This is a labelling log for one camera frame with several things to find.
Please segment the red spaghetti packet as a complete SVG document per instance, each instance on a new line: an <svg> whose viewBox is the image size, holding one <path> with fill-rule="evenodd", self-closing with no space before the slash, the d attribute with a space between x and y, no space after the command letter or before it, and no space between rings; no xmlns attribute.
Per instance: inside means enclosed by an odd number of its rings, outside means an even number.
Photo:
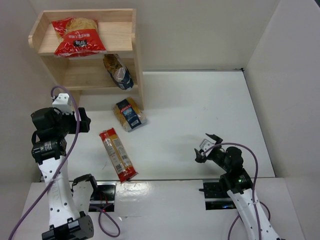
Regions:
<svg viewBox="0 0 320 240"><path fill-rule="evenodd" d="M138 174L114 128L99 134L109 159L121 183L130 181Z"/></svg>

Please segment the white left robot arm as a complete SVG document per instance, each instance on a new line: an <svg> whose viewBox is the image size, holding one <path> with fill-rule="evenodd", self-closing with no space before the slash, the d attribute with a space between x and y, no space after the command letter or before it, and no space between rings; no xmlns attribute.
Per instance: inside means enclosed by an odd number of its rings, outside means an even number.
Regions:
<svg viewBox="0 0 320 240"><path fill-rule="evenodd" d="M46 107L31 114L36 130L32 135L31 155L38 164L47 187L49 229L43 240L88 240L94 236L94 226L88 215L89 204L81 201L70 186L66 135L87 133L91 119L83 107L64 113L56 107Z"/></svg>

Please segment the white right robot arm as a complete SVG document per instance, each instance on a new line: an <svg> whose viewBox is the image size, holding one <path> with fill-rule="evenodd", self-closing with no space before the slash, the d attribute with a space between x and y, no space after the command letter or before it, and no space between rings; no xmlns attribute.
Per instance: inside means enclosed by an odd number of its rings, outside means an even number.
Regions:
<svg viewBox="0 0 320 240"><path fill-rule="evenodd" d="M259 172L258 159L247 146L235 142L223 142L215 134L207 134L211 139L203 139L199 149L195 149L195 161L205 163L212 161L225 171L219 178L221 192L232 200L238 216L230 226L227 238L230 239L232 229L238 219L241 219L250 240L280 240L274 230L270 218L263 210L263 204L258 199L256 183ZM244 159L240 148L247 150L255 162L254 177L251 178L244 168Z"/></svg>

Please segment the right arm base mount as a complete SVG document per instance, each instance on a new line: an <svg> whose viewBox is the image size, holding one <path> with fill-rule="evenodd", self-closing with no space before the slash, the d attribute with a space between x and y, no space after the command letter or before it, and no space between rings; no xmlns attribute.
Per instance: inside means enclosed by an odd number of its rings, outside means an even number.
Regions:
<svg viewBox="0 0 320 240"><path fill-rule="evenodd" d="M222 190L218 180L203 180L203 187L198 191L204 194L205 209L210 210L230 210L235 209L236 206Z"/></svg>

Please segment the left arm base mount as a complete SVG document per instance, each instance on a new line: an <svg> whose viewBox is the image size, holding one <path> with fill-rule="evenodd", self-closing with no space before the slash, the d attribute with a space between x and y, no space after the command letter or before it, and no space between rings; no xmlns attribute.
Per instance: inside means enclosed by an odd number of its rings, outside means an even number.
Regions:
<svg viewBox="0 0 320 240"><path fill-rule="evenodd" d="M116 186L117 183L115 181L99 181L97 183L97 189L90 197L89 212L98 211L93 207L97 207L108 213L114 212Z"/></svg>

